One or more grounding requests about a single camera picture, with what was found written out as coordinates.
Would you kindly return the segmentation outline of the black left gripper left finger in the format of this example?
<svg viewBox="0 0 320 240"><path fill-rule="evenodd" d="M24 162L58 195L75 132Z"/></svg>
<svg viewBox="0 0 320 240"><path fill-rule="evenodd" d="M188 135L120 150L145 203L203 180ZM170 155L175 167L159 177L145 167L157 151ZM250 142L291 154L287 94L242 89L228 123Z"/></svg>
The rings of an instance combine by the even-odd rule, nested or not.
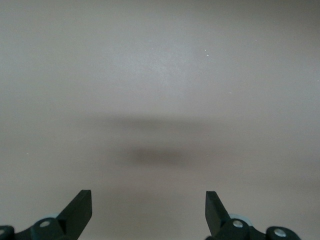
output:
<svg viewBox="0 0 320 240"><path fill-rule="evenodd" d="M15 232L11 225L0 227L2 240L77 240L92 217L92 191L81 190L56 216L38 220Z"/></svg>

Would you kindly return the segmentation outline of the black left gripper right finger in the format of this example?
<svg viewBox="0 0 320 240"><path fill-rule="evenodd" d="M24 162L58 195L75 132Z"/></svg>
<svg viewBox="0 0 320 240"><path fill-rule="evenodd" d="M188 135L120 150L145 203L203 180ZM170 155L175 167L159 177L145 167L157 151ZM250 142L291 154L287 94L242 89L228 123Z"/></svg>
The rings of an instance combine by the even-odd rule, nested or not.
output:
<svg viewBox="0 0 320 240"><path fill-rule="evenodd" d="M210 231L208 240L299 240L292 230L282 226L270 226L260 232L251 221L225 209L215 191L205 194L205 219Z"/></svg>

